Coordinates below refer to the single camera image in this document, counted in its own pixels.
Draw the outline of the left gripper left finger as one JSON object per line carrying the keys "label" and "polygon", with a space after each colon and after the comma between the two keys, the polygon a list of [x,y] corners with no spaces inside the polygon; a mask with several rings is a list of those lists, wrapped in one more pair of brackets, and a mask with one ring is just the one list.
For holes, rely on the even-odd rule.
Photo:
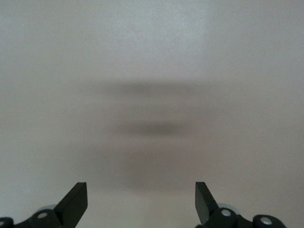
{"label": "left gripper left finger", "polygon": [[88,206],[87,184],[78,182],[53,208],[43,209],[15,224],[12,218],[0,218],[2,228],[75,228]]}

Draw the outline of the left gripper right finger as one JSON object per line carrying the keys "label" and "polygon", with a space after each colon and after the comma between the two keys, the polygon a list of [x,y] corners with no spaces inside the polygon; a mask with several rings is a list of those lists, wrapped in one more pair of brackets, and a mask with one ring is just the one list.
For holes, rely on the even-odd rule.
{"label": "left gripper right finger", "polygon": [[247,220],[237,210],[218,204],[206,183],[195,183],[195,208],[200,224],[198,228],[284,228],[284,223],[270,215],[256,215]]}

